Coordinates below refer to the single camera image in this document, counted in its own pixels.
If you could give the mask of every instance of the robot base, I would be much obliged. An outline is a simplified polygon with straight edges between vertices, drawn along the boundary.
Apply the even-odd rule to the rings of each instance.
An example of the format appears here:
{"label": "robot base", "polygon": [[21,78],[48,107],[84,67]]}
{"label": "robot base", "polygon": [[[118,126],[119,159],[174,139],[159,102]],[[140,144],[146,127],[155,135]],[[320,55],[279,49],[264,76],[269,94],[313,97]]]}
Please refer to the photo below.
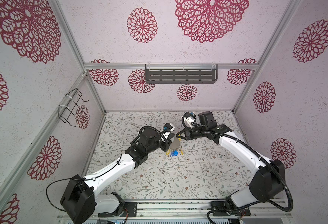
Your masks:
{"label": "robot base", "polygon": [[[125,202],[124,203],[124,209],[127,209],[128,210],[128,217],[136,217],[137,216],[137,202]],[[127,212],[126,211],[123,211],[119,216],[117,217],[126,217],[127,215]],[[98,216],[100,218],[104,217],[104,218],[107,218],[107,217],[115,217],[113,216],[113,213],[108,213],[108,212],[105,212],[105,213],[99,213]]]}
{"label": "robot base", "polygon": [[[215,210],[225,210],[228,209],[225,206],[225,201],[212,201],[210,202],[211,205],[211,210],[215,211]],[[213,216],[230,216],[228,213],[226,212],[214,212],[212,213]],[[232,215],[240,215],[240,216],[250,216],[251,212],[249,210],[249,208],[245,208],[245,209],[241,209],[241,210],[237,210],[232,212]]]}

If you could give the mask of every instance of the black cable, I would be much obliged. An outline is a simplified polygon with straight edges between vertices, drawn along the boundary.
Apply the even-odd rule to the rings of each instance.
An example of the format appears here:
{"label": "black cable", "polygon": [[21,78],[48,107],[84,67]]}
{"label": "black cable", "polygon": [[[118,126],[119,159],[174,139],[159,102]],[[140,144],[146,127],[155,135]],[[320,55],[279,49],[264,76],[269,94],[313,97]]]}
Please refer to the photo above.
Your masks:
{"label": "black cable", "polygon": [[48,202],[49,202],[53,207],[55,207],[56,209],[58,209],[58,210],[60,210],[60,211],[65,211],[65,210],[63,210],[63,209],[60,209],[60,208],[56,207],[56,206],[51,202],[51,200],[50,200],[50,198],[49,198],[49,196],[48,196],[48,188],[49,188],[49,186],[51,186],[52,184],[54,184],[54,183],[56,183],[56,182],[63,181],[63,180],[79,180],[79,181],[90,181],[90,180],[95,180],[96,178],[103,176],[104,174],[106,174],[106,173],[108,173],[109,171],[111,171],[114,167],[116,167],[117,165],[119,165],[119,161],[117,161],[117,163],[116,163],[112,168],[110,168],[110,170],[108,170],[107,172],[105,172],[105,173],[103,173],[103,174],[101,174],[101,175],[99,175],[99,176],[97,176],[97,177],[95,177],[95,178],[92,178],[92,179],[88,179],[88,180],[86,180],[86,179],[65,178],[65,179],[61,179],[61,180],[53,181],[53,182],[50,183],[50,184],[47,186],[47,188],[46,188],[46,196],[47,196],[47,200],[48,200]]}
{"label": "black cable", "polygon": [[244,208],[248,208],[250,207],[251,205],[255,205],[255,204],[258,204],[260,203],[259,201],[256,201],[254,203],[250,203],[250,204],[247,204],[247,205],[244,205],[244,206],[241,206],[241,207],[238,207],[238,208],[235,208],[235,209],[224,209],[224,210],[211,210],[211,211],[208,211],[208,213],[206,214],[208,220],[212,223],[212,224],[216,224],[213,220],[211,220],[210,218],[210,214],[211,213],[214,213],[214,212],[230,212],[230,211],[237,211],[237,210],[241,210],[241,209],[244,209]]}
{"label": "black cable", "polygon": [[144,130],[144,129],[152,129],[154,131],[156,131],[160,137],[162,137],[164,139],[164,143],[165,143],[165,149],[163,148],[163,146],[161,145],[161,141],[159,140],[159,146],[161,148],[161,150],[163,150],[164,152],[169,150],[169,142],[167,141],[167,139],[165,138],[165,136],[156,128],[153,128],[152,126],[144,126],[139,130],[139,134]]}
{"label": "black cable", "polygon": [[259,153],[257,153],[253,148],[251,148],[249,145],[247,145],[245,142],[241,141],[240,139],[238,138],[235,138],[233,136],[230,136],[228,134],[222,134],[222,133],[216,133],[216,132],[210,132],[210,131],[199,131],[199,130],[193,130],[191,128],[189,128],[185,122],[184,122],[184,119],[186,118],[186,116],[183,116],[181,118],[181,123],[184,125],[184,127],[189,130],[189,131],[192,131],[192,132],[197,132],[197,133],[202,133],[202,134],[213,134],[213,135],[218,135],[218,136],[223,136],[223,137],[227,137],[227,138],[231,138],[237,142],[239,142],[240,144],[242,144],[243,146],[245,146],[248,150],[250,150],[257,158],[259,158],[269,169],[270,171],[272,171],[274,173],[274,175],[277,177],[277,179],[279,180],[279,182],[283,185],[283,189],[285,190],[286,192],[286,196],[287,196],[287,200],[288,200],[288,206],[285,208],[285,207],[282,207],[280,205],[278,205],[277,203],[275,203],[274,201],[272,200],[268,200],[269,203],[273,204],[276,208],[279,208],[281,209],[282,211],[285,211],[285,212],[290,212],[292,211],[293,209],[293,199],[292,199],[292,195],[291,195],[291,192],[290,190],[288,189],[288,186],[286,184],[286,182],[283,180],[283,178],[281,177],[281,175],[278,173],[278,171],[269,163],[267,162]]}

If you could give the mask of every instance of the wire rack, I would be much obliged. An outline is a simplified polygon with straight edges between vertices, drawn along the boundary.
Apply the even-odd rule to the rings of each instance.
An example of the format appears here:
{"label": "wire rack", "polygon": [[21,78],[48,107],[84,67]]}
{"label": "wire rack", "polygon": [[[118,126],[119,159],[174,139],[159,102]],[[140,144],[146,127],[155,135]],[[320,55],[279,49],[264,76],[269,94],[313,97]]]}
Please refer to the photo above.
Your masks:
{"label": "wire rack", "polygon": [[[66,97],[69,97],[71,100],[67,103],[67,105],[58,105],[58,118],[63,121],[64,123],[68,123],[70,126],[72,127],[77,127],[77,125],[71,125],[71,123],[69,123],[68,119],[69,117],[71,116],[71,114],[76,118],[76,115],[73,114],[73,110],[74,108],[78,107],[78,101],[79,100],[82,100],[83,102],[88,102],[89,100],[83,100],[82,98],[82,93],[79,89],[75,88],[73,89],[72,91],[68,92],[66,95]],[[69,103],[70,102],[74,102],[74,106],[72,109],[70,109],[68,107]],[[67,117],[64,117],[63,114],[66,112],[66,111],[69,111],[69,114]]]}

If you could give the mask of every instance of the speckled wall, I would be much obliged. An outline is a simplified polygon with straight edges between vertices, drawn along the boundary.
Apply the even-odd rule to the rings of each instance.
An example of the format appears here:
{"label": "speckled wall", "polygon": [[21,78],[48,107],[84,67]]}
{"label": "speckled wall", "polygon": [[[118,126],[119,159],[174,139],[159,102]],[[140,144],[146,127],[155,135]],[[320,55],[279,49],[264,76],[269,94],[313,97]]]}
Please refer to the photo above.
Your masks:
{"label": "speckled wall", "polygon": [[296,223],[328,223],[328,1],[301,3],[254,85],[243,132],[285,164]]}
{"label": "speckled wall", "polygon": [[[95,99],[92,97],[86,82],[79,88],[84,100],[79,100],[79,108],[75,107],[74,116],[68,123],[59,122],[50,134],[47,144],[43,147],[27,173],[23,175],[14,193],[19,199],[19,210],[16,213],[17,223],[54,223],[57,210],[46,198],[46,187],[51,182],[71,178],[81,172],[86,164],[87,154],[101,118]],[[68,181],[58,182],[50,186],[49,197],[53,204],[62,208],[60,199]]]}
{"label": "speckled wall", "polygon": [[[251,70],[240,71],[251,74]],[[227,75],[229,70],[218,72]],[[117,73],[120,78],[115,85],[94,84],[106,110],[231,110],[244,87],[222,76],[214,84],[147,84],[141,82],[144,70]]]}
{"label": "speckled wall", "polygon": [[[256,63],[288,0],[59,0],[85,62]],[[90,71],[107,110],[231,110],[251,70],[215,84],[146,84],[143,70]]]}
{"label": "speckled wall", "polygon": [[[0,186],[80,74],[46,1],[0,2]],[[62,136],[55,138],[65,144]],[[59,166],[79,160],[64,153],[70,147],[62,149]],[[16,198],[7,209],[15,211],[24,195]]]}

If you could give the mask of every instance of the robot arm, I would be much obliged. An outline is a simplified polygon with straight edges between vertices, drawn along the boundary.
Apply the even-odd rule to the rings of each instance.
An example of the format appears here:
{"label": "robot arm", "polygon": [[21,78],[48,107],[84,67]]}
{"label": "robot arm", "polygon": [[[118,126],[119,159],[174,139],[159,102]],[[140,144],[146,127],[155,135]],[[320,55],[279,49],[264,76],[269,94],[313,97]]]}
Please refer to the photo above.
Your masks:
{"label": "robot arm", "polygon": [[[254,174],[248,186],[226,197],[225,206],[227,209],[235,209],[257,202],[266,202],[283,191],[286,184],[285,169],[281,161],[272,161],[253,149],[249,150],[248,147],[244,146],[246,144],[239,140],[229,127],[224,124],[217,125],[211,112],[200,113],[199,120],[201,125],[196,123],[195,114],[185,113],[182,118],[183,125],[186,126],[184,122],[187,122],[191,128],[186,126],[176,136],[185,140],[207,137],[229,150]],[[271,169],[275,169],[278,174],[274,174]]]}
{"label": "robot arm", "polygon": [[[281,161],[272,161],[262,156],[239,140],[229,127],[224,124],[217,125],[211,112],[200,113],[199,120],[200,124],[197,124],[195,114],[185,113],[181,120],[185,128],[176,136],[185,140],[207,137],[228,149],[254,173],[248,186],[226,197],[225,207],[228,210],[238,210],[252,203],[269,201],[283,189],[287,193],[284,165]],[[174,136],[173,130],[174,126],[168,123],[163,127],[162,132],[153,127],[144,126],[131,142],[130,147],[114,162],[83,178],[79,175],[74,176],[69,181],[61,199],[63,208],[74,224],[81,224],[92,214],[97,213],[106,212],[119,216],[124,208],[124,200],[117,193],[111,195],[99,195],[99,193],[112,181],[142,164],[150,152],[158,148],[167,151],[171,144],[170,139]],[[292,198],[289,198],[289,207],[280,209],[291,211],[292,208]]]}
{"label": "robot arm", "polygon": [[174,125],[167,123],[160,132],[153,127],[144,126],[130,143],[130,147],[114,162],[85,177],[72,177],[60,202],[73,223],[81,224],[97,213],[119,216],[124,208],[124,200],[117,193],[99,193],[111,182],[145,162],[149,153],[158,148],[167,151],[171,144],[170,139],[175,136],[172,133],[174,128]]}

